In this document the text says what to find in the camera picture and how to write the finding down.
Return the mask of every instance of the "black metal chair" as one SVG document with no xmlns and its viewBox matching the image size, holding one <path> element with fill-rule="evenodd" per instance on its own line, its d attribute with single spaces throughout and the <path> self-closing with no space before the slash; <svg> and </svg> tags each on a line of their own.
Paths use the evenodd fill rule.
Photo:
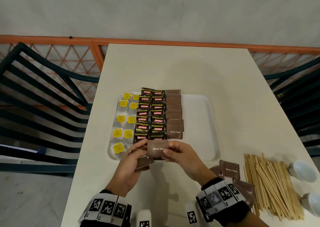
<svg viewBox="0 0 320 227">
<path fill-rule="evenodd" d="M 71 90 L 69 91 L 61 84 L 56 82 L 54 79 L 49 77 L 43 71 L 41 71 L 38 67 L 36 67 L 33 63 L 29 62 L 25 59 L 20 53 L 23 52 L 30 58 L 34 59 L 36 62 L 42 64 L 43 66 L 51 69 L 54 71 L 66 84 Z M 63 98 L 61 95 L 56 93 L 54 90 L 49 89 L 42 83 L 38 82 L 36 79 L 32 78 L 27 73 L 23 72 L 19 68 L 13 65 L 13 62 L 16 61 L 22 64 L 24 67 L 32 71 L 37 76 L 41 77 L 45 80 L 48 84 L 52 87 L 57 89 L 58 91 L 62 92 L 67 97 L 71 98 L 77 104 L 82 107 L 85 107 L 86 110 L 82 110 L 78 106 L 74 105 L 70 101 Z M 61 107 L 57 106 L 56 104 L 46 100 L 45 98 L 37 95 L 36 93 L 30 91 L 29 89 L 21 86 L 19 83 L 9 79 L 4 75 L 5 72 L 9 72 L 24 82 L 32 85 L 37 90 L 42 91 L 43 93 L 49 95 L 53 99 L 57 100 L 61 104 L 64 104 L 71 110 L 76 113 L 70 113 L 67 110 L 62 109 Z M 14 94 L 8 94 L 0 90 L 0 101 L 2 103 L 9 104 L 13 107 L 17 107 L 21 110 L 26 111 L 32 115 L 38 116 L 50 123 L 54 123 L 59 127 L 63 127 L 65 129 L 71 130 L 77 133 L 84 133 L 86 131 L 86 124 L 88 119 L 79 118 L 74 114 L 89 116 L 92 104 L 88 103 L 83 94 L 80 92 L 78 87 L 74 84 L 71 79 L 81 80 L 85 82 L 91 83 L 98 83 L 99 78 L 97 77 L 89 77 L 85 75 L 76 74 L 64 68 L 61 68 L 50 61 L 46 60 L 44 57 L 33 51 L 24 43 L 18 43 L 10 53 L 2 60 L 0 63 L 0 84 L 5 86 L 6 88 L 10 88 L 15 92 L 25 95 L 28 98 L 40 103 L 41 105 L 49 108 L 50 110 L 54 111 L 55 113 L 60 114 L 61 116 L 65 117 L 66 120 L 58 118 L 57 116 L 52 115 L 52 113 L 48 113 L 44 110 L 40 110 L 32 105 L 25 103 L 24 101 L 17 99 Z M 68 142 L 78 142 L 82 143 L 83 137 L 75 137 L 70 136 L 64 132 L 52 129 L 46 125 L 39 124 L 33 120 L 30 120 L 26 117 L 17 115 L 16 113 L 10 112 L 10 110 L 0 109 L 0 117 L 9 120 L 10 122 L 26 126 L 28 128 L 32 128 L 33 130 L 37 130 L 39 132 L 66 140 Z M 74 122 L 75 124 L 80 124 L 83 126 L 76 126 L 70 123 L 69 121 Z M 33 145 L 38 145 L 43 148 L 50 148 L 54 150 L 58 150 L 61 152 L 66 153 L 79 153 L 81 147 L 69 147 L 64 146 L 55 142 L 51 142 L 48 140 L 44 140 L 35 136 L 28 135 L 26 133 L 17 132 L 13 129 L 9 129 L 3 126 L 0 126 L 0 136 L 10 138 L 13 140 L 18 140 L 22 142 L 26 142 Z M 61 158 L 56 156 L 50 156 L 43 153 L 43 150 L 38 151 L 37 153 L 34 152 L 27 152 L 24 150 L 20 150 L 17 148 L 9 148 L 6 146 L 0 146 L 0 155 L 2 156 L 9 156 L 14 158 L 22 158 L 27 160 L 37 161 L 37 164 L 11 164 L 11 163 L 0 163 L 0 171 L 13 171 L 13 172 L 34 172 L 34 173 L 73 173 L 76 168 L 77 159 L 69 159 L 69 158 Z"/>
<path fill-rule="evenodd" d="M 276 74 L 264 75 L 266 80 L 275 81 L 272 90 L 298 72 L 320 63 L 320 57 L 294 69 Z M 320 134 L 320 69 L 316 69 L 294 82 L 274 91 L 282 109 L 286 113 L 298 136 Z M 320 139 L 303 142 L 311 157 L 320 156 Z"/>
</svg>

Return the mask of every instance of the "white wall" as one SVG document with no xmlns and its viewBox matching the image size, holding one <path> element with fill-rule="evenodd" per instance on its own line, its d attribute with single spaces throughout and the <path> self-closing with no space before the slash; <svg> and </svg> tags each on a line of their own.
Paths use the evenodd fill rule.
<svg viewBox="0 0 320 227">
<path fill-rule="evenodd" d="M 320 0 L 0 0 L 0 34 L 320 46 Z"/>
</svg>

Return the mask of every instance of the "white cup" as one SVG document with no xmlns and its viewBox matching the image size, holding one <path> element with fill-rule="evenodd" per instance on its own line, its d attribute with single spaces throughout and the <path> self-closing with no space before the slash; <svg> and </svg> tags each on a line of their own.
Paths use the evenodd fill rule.
<svg viewBox="0 0 320 227">
<path fill-rule="evenodd" d="M 314 216 L 320 218 L 320 194 L 314 192 L 306 193 L 301 199 L 301 204 Z"/>
<path fill-rule="evenodd" d="M 298 180 L 315 182 L 317 180 L 316 171 L 302 160 L 296 160 L 288 167 L 288 172 Z"/>
</svg>

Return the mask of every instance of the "table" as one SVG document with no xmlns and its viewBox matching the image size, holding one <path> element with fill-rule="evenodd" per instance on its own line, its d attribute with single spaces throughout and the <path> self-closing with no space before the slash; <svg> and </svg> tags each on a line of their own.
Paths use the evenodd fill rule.
<svg viewBox="0 0 320 227">
<path fill-rule="evenodd" d="M 246 49 L 110 44 L 70 189 L 62 227 L 78 226 L 78 218 L 93 195 L 110 181 L 118 162 L 107 149 L 115 105 L 124 91 L 141 87 L 180 88 L 184 94 L 207 96 L 220 141 L 221 159 L 240 164 L 245 179 L 244 153 L 283 160 L 299 158 L 315 169 L 299 137 Z M 208 167 L 219 158 L 206 161 Z M 315 183 L 293 179 L 298 194 L 319 191 Z M 200 186 L 174 163 L 157 162 L 142 172 L 127 195 L 132 214 L 150 209 L 152 224 L 186 226 L 186 202 Z M 305 221 L 283 221 L 262 213 L 270 226 L 320 226 L 320 219 L 305 211 Z"/>
</svg>

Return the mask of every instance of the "wrist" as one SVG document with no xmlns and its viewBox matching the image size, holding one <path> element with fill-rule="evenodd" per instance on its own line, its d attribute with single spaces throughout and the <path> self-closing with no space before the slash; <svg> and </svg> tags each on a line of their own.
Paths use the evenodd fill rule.
<svg viewBox="0 0 320 227">
<path fill-rule="evenodd" d="M 105 189 L 121 197 L 126 197 L 129 192 L 128 187 L 125 183 L 121 183 L 114 178 L 111 179 Z"/>
<path fill-rule="evenodd" d="M 196 181 L 201 185 L 201 187 L 203 185 L 205 185 L 207 182 L 209 182 L 210 180 L 217 178 L 218 176 L 216 176 L 210 169 L 208 169 L 208 167 L 206 167 L 204 165 L 204 167 L 202 167 L 201 169 L 199 169 L 197 177 L 196 177 Z"/>
</svg>

